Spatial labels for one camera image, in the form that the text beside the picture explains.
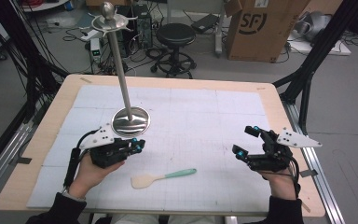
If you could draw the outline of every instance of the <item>person's hand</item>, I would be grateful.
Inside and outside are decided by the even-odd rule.
[[[289,170],[286,168],[278,172],[258,171],[269,182],[271,195],[285,200],[296,200],[295,186]]]
[[[92,164],[91,156],[87,153],[80,162],[77,176],[69,187],[68,193],[76,198],[85,198],[90,189],[101,183],[107,175],[114,172],[123,164],[124,161],[103,169]]]

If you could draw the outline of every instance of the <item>person's left hand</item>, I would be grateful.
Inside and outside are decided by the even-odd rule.
[[[107,175],[114,172],[123,164],[124,161],[101,168],[92,164],[91,156],[87,153],[80,162],[76,178],[69,187],[68,193],[76,198],[85,198],[90,189],[101,183]]]

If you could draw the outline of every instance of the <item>spatula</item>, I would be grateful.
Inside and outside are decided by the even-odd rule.
[[[149,187],[155,180],[177,177],[182,175],[192,175],[197,172],[197,169],[187,169],[177,171],[167,175],[138,175],[131,178],[132,187],[135,189],[143,189]]]

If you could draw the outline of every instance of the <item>sf logo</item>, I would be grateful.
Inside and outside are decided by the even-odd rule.
[[[266,13],[254,15],[245,13],[242,16],[243,24],[241,24],[239,32],[242,35],[254,35],[263,28],[266,20]]]

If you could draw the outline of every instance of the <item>round metal base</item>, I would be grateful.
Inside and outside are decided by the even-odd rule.
[[[149,114],[140,107],[131,107],[132,120],[128,119],[126,108],[118,111],[112,118],[112,129],[123,137],[134,137],[144,133],[150,125]]]

